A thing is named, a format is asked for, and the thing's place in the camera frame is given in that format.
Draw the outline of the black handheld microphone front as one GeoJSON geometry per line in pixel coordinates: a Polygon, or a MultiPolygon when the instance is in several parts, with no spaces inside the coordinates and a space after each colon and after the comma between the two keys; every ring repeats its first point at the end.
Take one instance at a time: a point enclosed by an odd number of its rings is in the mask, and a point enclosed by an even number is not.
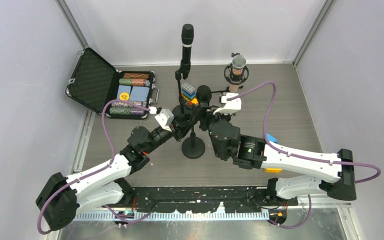
{"type": "Polygon", "coordinates": [[[200,104],[209,104],[212,99],[212,91],[207,85],[200,85],[196,90],[195,98],[200,104]]]}

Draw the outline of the black front microphone stand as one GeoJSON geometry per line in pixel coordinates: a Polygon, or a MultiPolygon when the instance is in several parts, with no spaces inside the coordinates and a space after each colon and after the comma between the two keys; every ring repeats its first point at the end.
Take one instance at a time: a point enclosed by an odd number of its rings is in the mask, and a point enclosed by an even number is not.
{"type": "Polygon", "coordinates": [[[197,110],[194,110],[190,118],[189,137],[186,138],[181,145],[183,155],[189,159],[200,158],[205,153],[206,149],[204,141],[197,137],[195,133],[195,125],[197,121],[197,110]]]}

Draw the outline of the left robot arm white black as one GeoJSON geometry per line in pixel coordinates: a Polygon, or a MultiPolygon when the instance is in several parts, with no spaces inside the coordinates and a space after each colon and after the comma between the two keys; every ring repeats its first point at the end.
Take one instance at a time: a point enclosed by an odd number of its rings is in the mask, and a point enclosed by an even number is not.
{"type": "Polygon", "coordinates": [[[167,109],[155,118],[158,126],[154,130],[133,128],[127,145],[112,152],[109,160],[67,176],[61,172],[51,175],[35,200],[38,232],[47,235],[60,230],[77,215],[104,205],[128,207],[134,197],[124,178],[140,171],[150,161],[148,154],[171,138],[181,140],[195,125],[189,114],[172,115],[167,109]]]}

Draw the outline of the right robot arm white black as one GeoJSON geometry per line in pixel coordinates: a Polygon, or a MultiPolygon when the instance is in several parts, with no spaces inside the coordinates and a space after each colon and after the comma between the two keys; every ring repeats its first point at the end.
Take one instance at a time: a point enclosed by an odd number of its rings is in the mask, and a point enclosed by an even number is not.
{"type": "Polygon", "coordinates": [[[281,169],[299,173],[297,177],[274,177],[267,181],[265,198],[271,205],[297,196],[326,194],[341,201],[357,199],[353,153],[320,153],[279,145],[264,138],[241,134],[230,123],[231,115],[209,108],[198,118],[200,128],[208,131],[217,158],[239,168],[281,169]]]}

